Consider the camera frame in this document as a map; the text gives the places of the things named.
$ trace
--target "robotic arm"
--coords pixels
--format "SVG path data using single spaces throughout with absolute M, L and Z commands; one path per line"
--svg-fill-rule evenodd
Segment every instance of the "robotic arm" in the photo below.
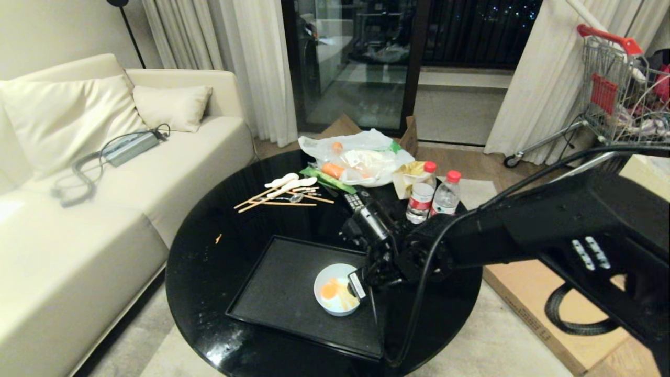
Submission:
M 368 289 L 421 282 L 424 272 L 428 280 L 439 280 L 461 268 L 538 259 L 566 281 L 545 307 L 555 325 L 578 335 L 620 325 L 653 352 L 667 376 L 668 208 L 667 201 L 643 187 L 596 171 L 510 196 L 461 218 L 436 215 L 412 230 L 370 203 L 343 229 L 368 250 L 368 264 L 350 275 L 350 286 L 365 300 Z M 623 290 L 611 281 L 617 275 L 625 276 Z M 557 308 L 571 288 L 609 320 L 591 325 L 562 321 Z

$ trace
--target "white sofa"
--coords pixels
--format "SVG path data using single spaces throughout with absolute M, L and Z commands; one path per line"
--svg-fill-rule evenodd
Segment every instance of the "white sofa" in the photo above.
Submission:
M 107 166 L 93 200 L 63 209 L 55 174 L 33 171 L 0 106 L 0 376 L 73 374 L 162 271 L 189 210 L 253 159 L 235 76 L 203 70 L 123 70 L 111 54 L 16 80 L 126 74 L 128 85 L 213 87 L 197 133 Z

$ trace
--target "floor lamp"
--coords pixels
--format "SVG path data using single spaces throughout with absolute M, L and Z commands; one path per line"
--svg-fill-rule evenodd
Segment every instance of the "floor lamp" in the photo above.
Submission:
M 128 4 L 128 0 L 107 0 L 107 3 L 110 3 L 111 5 L 114 5 L 115 7 L 118 7 L 119 10 L 121 11 L 121 15 L 123 16 L 123 21 L 126 23 L 126 29 L 128 29 L 128 34 L 130 34 L 130 39 L 133 41 L 133 46 L 135 47 L 135 51 L 137 53 L 137 57 L 139 58 L 140 64 L 142 64 L 142 68 L 147 68 L 146 65 L 144 65 L 144 59 L 142 59 L 142 54 L 139 53 L 139 47 L 137 47 L 137 42 L 135 41 L 135 36 L 133 35 L 133 31 L 130 28 L 130 23 L 128 23 L 128 17 L 126 17 L 125 12 L 123 11 L 123 7 Z

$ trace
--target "green packet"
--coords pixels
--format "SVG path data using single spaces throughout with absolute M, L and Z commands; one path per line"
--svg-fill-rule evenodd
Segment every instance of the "green packet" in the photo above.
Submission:
M 340 189 L 343 191 L 346 191 L 350 194 L 355 194 L 356 189 L 353 186 L 349 186 L 348 184 L 344 184 L 340 182 L 339 180 L 329 176 L 328 174 L 322 172 L 321 170 L 318 170 L 317 168 L 312 168 L 311 166 L 308 166 L 304 168 L 303 170 L 300 170 L 300 174 L 304 176 L 315 176 L 318 180 L 318 182 L 324 186 L 331 187 L 333 189 Z

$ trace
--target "red cart handle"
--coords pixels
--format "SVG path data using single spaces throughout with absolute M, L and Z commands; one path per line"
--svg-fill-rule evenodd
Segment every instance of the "red cart handle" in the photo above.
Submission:
M 618 43 L 618 44 L 621 45 L 621 47 L 624 48 L 624 51 L 628 55 L 640 55 L 640 54 L 642 54 L 642 49 L 640 48 L 640 46 L 637 45 L 637 42 L 632 38 L 624 38 L 624 37 L 616 36 L 616 35 L 610 34 L 608 32 L 603 32 L 602 30 L 591 28 L 590 26 L 586 26 L 583 23 L 581 23 L 580 25 L 577 26 L 577 32 L 582 37 L 598 36 L 598 37 L 604 38 L 608 41 Z

